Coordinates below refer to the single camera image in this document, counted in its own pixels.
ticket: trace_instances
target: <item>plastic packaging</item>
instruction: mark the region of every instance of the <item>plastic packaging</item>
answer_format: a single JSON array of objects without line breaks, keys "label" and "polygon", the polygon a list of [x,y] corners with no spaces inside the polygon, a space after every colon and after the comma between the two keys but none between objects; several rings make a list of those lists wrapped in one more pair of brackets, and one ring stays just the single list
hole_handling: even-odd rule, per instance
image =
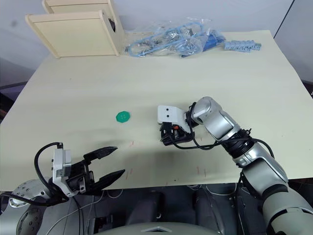
[{"label": "plastic packaging", "polygon": [[203,51],[209,50],[213,47],[218,46],[219,44],[223,43],[226,38],[216,30],[210,30],[205,45],[203,47]]},{"label": "plastic packaging", "polygon": [[125,46],[125,53],[134,57],[163,55],[193,55],[203,51],[209,35],[209,20],[189,18],[184,24],[165,22],[152,24],[151,36],[140,37],[130,33]]}]

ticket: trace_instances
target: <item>black cable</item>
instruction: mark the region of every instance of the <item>black cable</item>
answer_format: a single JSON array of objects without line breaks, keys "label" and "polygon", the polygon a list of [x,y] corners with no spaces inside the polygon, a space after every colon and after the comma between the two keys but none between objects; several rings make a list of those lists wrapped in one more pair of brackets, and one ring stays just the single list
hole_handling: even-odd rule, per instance
[{"label": "black cable", "polygon": [[30,199],[26,199],[24,197],[20,197],[20,196],[17,196],[17,195],[14,195],[14,194],[11,194],[11,193],[2,193],[0,194],[0,197],[11,197],[11,198],[15,198],[17,200],[20,200],[22,202],[26,202],[26,203],[29,203],[31,205],[35,205],[35,206],[44,206],[44,207],[50,207],[50,206],[54,206],[54,205],[57,205],[57,204],[60,204],[60,203],[64,203],[64,202],[67,202],[68,201],[68,197],[66,197],[64,195],[64,193],[60,190],[57,190],[57,189],[54,189],[46,180],[45,178],[43,177],[42,173],[40,172],[40,169],[39,169],[39,164],[38,164],[38,159],[39,159],[39,156],[40,154],[47,148],[51,147],[51,146],[54,146],[56,145],[58,148],[63,148],[63,144],[60,143],[60,142],[53,142],[53,143],[49,143],[47,145],[45,145],[44,147],[42,147],[41,149],[39,149],[39,151],[37,152],[37,154],[35,155],[35,159],[34,159],[34,167],[35,167],[35,170],[36,170],[36,173],[38,175],[38,178],[40,179],[40,181],[43,183],[44,186],[46,186],[47,189],[50,190],[50,192],[53,194],[53,195],[57,195],[61,198],[64,198],[64,200],[57,200],[57,201],[54,201],[54,202],[35,202],[33,200],[30,200]]},{"label": "black cable", "polygon": [[194,141],[195,145],[196,145],[199,149],[202,149],[202,150],[210,150],[210,149],[212,149],[212,148],[214,147],[214,145],[211,145],[211,146],[209,146],[209,147],[201,146],[201,145],[198,144],[198,142],[196,141],[195,136],[193,135],[192,126],[191,126],[191,116],[192,116],[192,113],[193,113],[193,111],[194,111],[195,105],[196,105],[196,102],[193,102],[193,104],[191,105],[190,111],[189,111],[189,115],[188,115],[188,117],[187,117],[187,123],[188,123],[189,129],[190,129],[190,133],[191,133],[191,136],[192,136],[192,140]]},{"label": "black cable", "polygon": [[239,224],[241,224],[240,217],[239,217],[239,211],[238,211],[238,192],[239,192],[241,180],[242,180],[242,172],[240,173],[240,177],[238,180],[238,184],[237,184],[237,188],[236,188],[236,192],[235,192],[235,196],[234,196],[234,204],[235,204],[234,207],[235,207],[235,213],[236,213],[237,235],[239,235]]},{"label": "black cable", "polygon": [[78,201],[76,200],[76,198],[75,197],[73,197],[73,199],[74,199],[74,201],[75,201],[75,203],[76,203],[76,206],[77,206],[77,209],[78,209],[78,218],[79,218],[79,232],[78,232],[78,235],[80,235],[80,211],[81,211],[81,206],[80,206],[80,204],[78,203]]},{"label": "black cable", "polygon": [[285,16],[284,16],[284,18],[283,18],[282,22],[280,23],[280,25],[279,25],[279,27],[278,27],[278,29],[277,29],[277,31],[276,31],[276,33],[275,33],[274,37],[273,37],[274,39],[275,39],[275,37],[276,37],[276,35],[277,35],[278,31],[280,30],[280,27],[282,26],[283,22],[285,21],[285,18],[287,17],[287,15],[288,15],[288,13],[289,13],[289,11],[290,11],[290,9],[291,9],[291,7],[292,7],[293,3],[294,3],[294,0],[293,0],[293,1],[292,1],[292,3],[290,4],[290,7],[288,8],[287,13],[285,14]]},{"label": "black cable", "polygon": [[40,169],[39,169],[39,164],[38,164],[38,159],[39,159],[39,156],[40,154],[47,148],[51,147],[51,146],[54,146],[56,145],[58,148],[63,148],[63,144],[61,142],[53,142],[53,143],[49,143],[47,145],[45,145],[44,147],[42,147],[41,149],[39,149],[39,151],[36,153],[35,155],[35,159],[34,159],[34,167],[35,167],[35,170],[36,170],[36,173],[38,175],[38,178],[40,179],[40,181],[43,183],[43,185],[45,185],[47,187],[47,189],[49,189],[51,191],[52,194],[54,195],[57,195],[61,198],[64,198],[66,201],[68,201],[68,197],[66,197],[64,195],[63,192],[59,191],[59,190],[56,190],[54,189],[46,180],[45,178],[43,177],[42,173],[40,172]]},{"label": "black cable", "polygon": [[[182,146],[177,145],[177,144],[174,142],[173,138],[172,138],[170,135],[168,135],[168,138],[170,139],[170,141],[172,142],[172,144],[173,144],[175,147],[179,148],[179,149],[197,149],[197,148],[198,148],[197,146],[182,147]],[[234,141],[247,141],[247,140],[252,140],[252,141],[256,141],[256,142],[260,142],[260,143],[264,144],[264,145],[266,146],[266,148],[268,149],[270,155],[271,155],[273,158],[275,158],[275,157],[274,157],[274,153],[273,153],[271,147],[270,147],[266,142],[264,142],[263,140],[254,139],[254,138],[251,138],[251,139],[250,139],[249,137],[228,139],[228,140],[224,140],[224,141],[220,141],[220,142],[215,142],[214,144],[201,145],[201,147],[210,147],[210,149],[212,149],[213,147],[218,146],[218,145],[221,145],[221,144],[224,144],[224,143],[229,143],[229,142],[234,142]]]},{"label": "black cable", "polygon": [[35,202],[35,201],[30,200],[30,199],[26,199],[26,198],[24,198],[24,197],[20,197],[20,196],[18,196],[18,195],[14,195],[14,194],[7,193],[7,192],[4,192],[4,193],[0,194],[0,197],[11,197],[11,198],[20,200],[20,201],[22,201],[22,202],[26,202],[26,203],[32,204],[32,205],[34,205],[34,206],[44,206],[44,207],[50,207],[50,206],[54,206],[54,205],[57,205],[57,204],[60,204],[60,203],[67,202],[67,201],[65,201],[65,200],[63,200],[63,201],[57,201],[57,202],[53,202],[53,203]]}]

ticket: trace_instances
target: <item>table surface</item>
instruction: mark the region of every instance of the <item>table surface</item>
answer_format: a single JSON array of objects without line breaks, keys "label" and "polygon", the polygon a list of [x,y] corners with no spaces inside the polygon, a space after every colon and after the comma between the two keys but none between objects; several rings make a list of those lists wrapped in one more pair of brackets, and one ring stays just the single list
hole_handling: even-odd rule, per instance
[{"label": "table surface", "polygon": [[[157,106],[187,110],[203,96],[265,140],[289,178],[312,177],[313,100],[297,73],[269,31],[224,34],[263,47],[251,53],[214,48],[183,59],[49,56],[0,126],[0,189],[37,178],[34,156],[53,141],[71,150],[73,163],[117,146],[90,165],[96,179],[126,170],[110,188],[236,182],[240,169],[222,147],[180,150],[159,141]],[[119,123],[115,116],[124,110],[131,118]],[[195,131],[201,144],[213,141],[203,127]],[[52,176],[52,156],[53,148],[40,156],[45,176]]]}]

